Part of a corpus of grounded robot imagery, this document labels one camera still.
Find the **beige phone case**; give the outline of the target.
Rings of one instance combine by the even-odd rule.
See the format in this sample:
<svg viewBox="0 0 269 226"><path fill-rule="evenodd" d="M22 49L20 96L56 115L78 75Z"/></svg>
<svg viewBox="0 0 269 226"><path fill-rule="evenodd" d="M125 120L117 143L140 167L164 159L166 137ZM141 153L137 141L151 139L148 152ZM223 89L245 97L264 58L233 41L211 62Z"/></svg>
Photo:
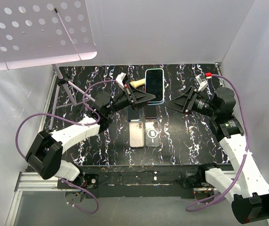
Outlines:
<svg viewBox="0 0 269 226"><path fill-rule="evenodd" d="M132 148L144 146L144 128L141 121L131 121L129 123L129 141Z"/></svg>

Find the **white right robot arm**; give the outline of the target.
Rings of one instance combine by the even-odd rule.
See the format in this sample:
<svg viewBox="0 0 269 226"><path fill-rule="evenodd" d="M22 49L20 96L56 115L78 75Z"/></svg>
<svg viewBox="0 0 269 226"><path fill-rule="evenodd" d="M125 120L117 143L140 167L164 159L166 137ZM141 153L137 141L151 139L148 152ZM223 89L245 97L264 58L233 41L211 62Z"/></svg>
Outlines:
<svg viewBox="0 0 269 226"><path fill-rule="evenodd" d="M233 90L220 87L212 99L190 87L185 94L165 103L165 106L181 113L197 112L209 116L210 129L229 157L236 175L226 176L215 163L198 168L196 181L202 187L213 185L225 198L241 224L269 219L269 184L260 173L249 151L247 135L233 114L236 104Z"/></svg>

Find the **purple phone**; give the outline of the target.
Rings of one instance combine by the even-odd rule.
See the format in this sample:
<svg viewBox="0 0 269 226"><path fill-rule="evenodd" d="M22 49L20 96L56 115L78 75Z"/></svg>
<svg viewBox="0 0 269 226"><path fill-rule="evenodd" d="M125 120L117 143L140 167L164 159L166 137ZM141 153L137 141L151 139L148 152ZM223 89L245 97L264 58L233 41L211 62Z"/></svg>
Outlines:
<svg viewBox="0 0 269 226"><path fill-rule="evenodd" d="M147 105L144 108L144 117L146 119L157 118L157 107L155 105Z"/></svg>

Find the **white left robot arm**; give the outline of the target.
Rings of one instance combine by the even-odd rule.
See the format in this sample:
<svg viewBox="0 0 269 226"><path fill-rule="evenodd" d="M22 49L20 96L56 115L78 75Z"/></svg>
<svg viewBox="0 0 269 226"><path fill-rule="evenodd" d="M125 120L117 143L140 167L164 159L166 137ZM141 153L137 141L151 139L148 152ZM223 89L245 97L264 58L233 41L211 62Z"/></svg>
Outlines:
<svg viewBox="0 0 269 226"><path fill-rule="evenodd" d="M125 85L124 90L112 98L108 92L100 92L94 97L92 109L80 122L62 130L37 134L25 160L43 179L63 178L73 188L80 188L84 183L81 169L65 160L62 155L69 148L105 131L112 123L111 115L128 106L140 109L147 105L155 95L145 93Z"/></svg>

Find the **clear phone case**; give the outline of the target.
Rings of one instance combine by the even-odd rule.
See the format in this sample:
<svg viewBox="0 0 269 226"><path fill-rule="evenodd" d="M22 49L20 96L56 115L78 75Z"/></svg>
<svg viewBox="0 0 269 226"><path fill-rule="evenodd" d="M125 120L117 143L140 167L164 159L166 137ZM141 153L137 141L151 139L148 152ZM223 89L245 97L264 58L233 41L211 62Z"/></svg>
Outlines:
<svg viewBox="0 0 269 226"><path fill-rule="evenodd" d="M145 122L145 134L147 147L159 146L159 123L157 121Z"/></svg>

